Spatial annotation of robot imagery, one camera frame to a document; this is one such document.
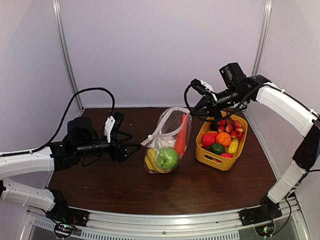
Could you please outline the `red toy lychee bunch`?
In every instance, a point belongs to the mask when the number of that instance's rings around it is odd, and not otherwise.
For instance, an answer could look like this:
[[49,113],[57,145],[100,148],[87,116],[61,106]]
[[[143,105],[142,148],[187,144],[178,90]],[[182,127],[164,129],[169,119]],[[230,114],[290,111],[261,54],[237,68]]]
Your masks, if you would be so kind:
[[226,132],[231,136],[232,139],[241,140],[243,138],[245,130],[238,120],[228,118],[218,121],[217,124],[219,133]]

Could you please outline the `orange toy orange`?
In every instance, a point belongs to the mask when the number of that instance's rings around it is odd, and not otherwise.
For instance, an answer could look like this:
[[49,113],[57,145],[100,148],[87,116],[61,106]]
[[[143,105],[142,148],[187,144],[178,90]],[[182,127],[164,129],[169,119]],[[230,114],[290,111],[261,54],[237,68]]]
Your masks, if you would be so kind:
[[227,132],[219,132],[215,137],[215,141],[223,147],[228,147],[232,142],[232,137]]

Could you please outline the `yellow toy bell pepper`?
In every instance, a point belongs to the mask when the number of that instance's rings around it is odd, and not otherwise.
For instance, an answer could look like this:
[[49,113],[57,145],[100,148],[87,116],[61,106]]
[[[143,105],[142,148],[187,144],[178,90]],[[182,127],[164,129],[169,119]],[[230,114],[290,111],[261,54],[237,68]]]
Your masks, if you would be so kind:
[[152,148],[149,148],[146,152],[146,156],[144,158],[144,162],[147,166],[147,168],[156,173],[164,174],[165,171],[158,167],[157,161],[156,161],[156,151]]

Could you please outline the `pink wrinkled toy fruit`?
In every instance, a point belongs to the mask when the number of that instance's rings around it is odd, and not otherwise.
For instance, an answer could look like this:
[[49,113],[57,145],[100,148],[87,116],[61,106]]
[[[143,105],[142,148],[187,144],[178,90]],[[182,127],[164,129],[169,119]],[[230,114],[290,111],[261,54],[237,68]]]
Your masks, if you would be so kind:
[[218,132],[216,131],[209,131],[206,134],[203,135],[201,144],[203,147],[210,147],[216,142],[216,136],[218,135]]

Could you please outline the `aluminium front rail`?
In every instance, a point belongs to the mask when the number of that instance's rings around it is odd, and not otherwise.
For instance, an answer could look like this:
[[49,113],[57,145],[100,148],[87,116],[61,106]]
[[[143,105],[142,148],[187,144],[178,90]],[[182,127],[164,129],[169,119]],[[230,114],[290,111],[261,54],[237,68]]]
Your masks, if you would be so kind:
[[89,211],[86,226],[78,226],[69,240],[271,240],[311,239],[296,197],[281,201],[280,217],[243,225],[239,209],[180,215],[122,214]]

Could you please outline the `orange toy carrot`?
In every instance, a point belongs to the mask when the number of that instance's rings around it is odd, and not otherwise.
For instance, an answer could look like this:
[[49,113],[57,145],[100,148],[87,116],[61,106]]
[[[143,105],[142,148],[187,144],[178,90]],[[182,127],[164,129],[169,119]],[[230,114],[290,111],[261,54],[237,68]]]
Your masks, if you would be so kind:
[[186,148],[186,137],[187,137],[187,115],[184,114],[181,122],[181,131],[176,136],[176,142],[174,145],[175,151],[178,153],[178,156],[181,158],[185,153]]

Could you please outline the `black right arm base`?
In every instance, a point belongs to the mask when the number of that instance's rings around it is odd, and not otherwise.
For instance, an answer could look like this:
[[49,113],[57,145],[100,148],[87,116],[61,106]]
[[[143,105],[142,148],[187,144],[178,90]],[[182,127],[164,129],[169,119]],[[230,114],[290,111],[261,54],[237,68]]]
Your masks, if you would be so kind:
[[259,206],[244,208],[239,212],[239,217],[243,226],[271,221],[282,215],[279,203],[274,203],[267,194],[262,197]]

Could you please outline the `white toy cauliflower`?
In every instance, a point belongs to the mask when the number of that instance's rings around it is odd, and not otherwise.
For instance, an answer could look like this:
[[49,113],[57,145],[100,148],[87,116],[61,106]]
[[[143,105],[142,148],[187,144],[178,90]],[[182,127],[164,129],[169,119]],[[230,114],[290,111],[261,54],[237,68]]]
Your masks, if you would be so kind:
[[175,139],[161,139],[160,142],[159,142],[159,145],[162,147],[162,148],[174,148],[175,147],[175,143],[176,143],[176,140]]

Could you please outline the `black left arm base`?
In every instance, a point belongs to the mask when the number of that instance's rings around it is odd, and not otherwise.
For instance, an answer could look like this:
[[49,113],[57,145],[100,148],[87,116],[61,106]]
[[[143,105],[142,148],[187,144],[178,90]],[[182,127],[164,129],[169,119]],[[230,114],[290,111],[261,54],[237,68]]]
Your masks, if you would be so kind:
[[57,222],[67,223],[72,226],[86,227],[89,212],[65,205],[55,205],[52,210],[46,211],[46,216]]

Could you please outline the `red toy apple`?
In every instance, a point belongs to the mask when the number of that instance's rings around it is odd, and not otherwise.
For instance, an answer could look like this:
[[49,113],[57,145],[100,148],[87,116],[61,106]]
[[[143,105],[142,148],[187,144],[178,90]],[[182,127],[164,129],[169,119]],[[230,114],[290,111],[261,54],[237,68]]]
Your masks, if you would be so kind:
[[230,153],[227,153],[227,152],[222,153],[220,156],[223,157],[223,158],[228,158],[228,159],[232,159],[233,158],[233,155],[230,154]]

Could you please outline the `green toy apple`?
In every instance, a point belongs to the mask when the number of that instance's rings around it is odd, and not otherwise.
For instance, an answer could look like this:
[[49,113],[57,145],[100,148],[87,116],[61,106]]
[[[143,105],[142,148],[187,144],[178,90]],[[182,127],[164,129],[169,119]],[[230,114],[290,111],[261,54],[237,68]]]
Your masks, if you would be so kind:
[[162,170],[172,170],[179,163],[179,154],[173,148],[161,148],[157,153],[156,162]]

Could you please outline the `clear zip top bag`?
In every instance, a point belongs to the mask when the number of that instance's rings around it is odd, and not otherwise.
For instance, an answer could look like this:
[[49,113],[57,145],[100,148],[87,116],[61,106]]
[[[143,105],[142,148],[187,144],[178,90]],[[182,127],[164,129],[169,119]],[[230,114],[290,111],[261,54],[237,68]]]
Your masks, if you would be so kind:
[[187,150],[191,127],[192,116],[187,108],[171,107],[160,115],[154,132],[140,143],[147,148],[147,173],[168,174],[178,167]]

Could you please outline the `yellow toy corn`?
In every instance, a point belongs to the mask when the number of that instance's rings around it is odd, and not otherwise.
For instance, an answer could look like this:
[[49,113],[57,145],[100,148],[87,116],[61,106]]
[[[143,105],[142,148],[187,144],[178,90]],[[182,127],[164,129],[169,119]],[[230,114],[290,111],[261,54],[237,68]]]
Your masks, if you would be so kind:
[[239,140],[237,138],[234,138],[230,145],[228,146],[227,152],[231,155],[235,155],[238,151],[239,147]]

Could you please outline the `green toy avocado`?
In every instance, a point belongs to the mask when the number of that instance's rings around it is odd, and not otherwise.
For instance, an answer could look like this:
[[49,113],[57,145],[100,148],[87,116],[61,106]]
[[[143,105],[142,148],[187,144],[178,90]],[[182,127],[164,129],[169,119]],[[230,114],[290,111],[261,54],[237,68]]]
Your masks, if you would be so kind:
[[221,155],[221,154],[223,154],[223,153],[226,152],[225,147],[224,147],[222,144],[217,143],[217,142],[215,142],[215,143],[213,143],[212,145],[210,145],[210,146],[209,146],[209,149],[210,149],[210,151],[211,151],[212,153],[214,153],[214,154],[216,154],[216,155]]

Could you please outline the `left aluminium frame post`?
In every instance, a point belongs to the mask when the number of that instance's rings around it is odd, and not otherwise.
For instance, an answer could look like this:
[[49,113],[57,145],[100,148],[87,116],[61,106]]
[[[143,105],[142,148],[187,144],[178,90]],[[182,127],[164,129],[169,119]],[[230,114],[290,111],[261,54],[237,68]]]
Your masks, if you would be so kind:
[[64,31],[63,18],[61,12],[61,4],[59,0],[52,0],[53,13],[57,27],[57,35],[62,53],[63,63],[66,69],[67,79],[73,94],[78,92],[78,87],[74,77],[74,72],[71,64],[71,59],[68,51],[67,40]]

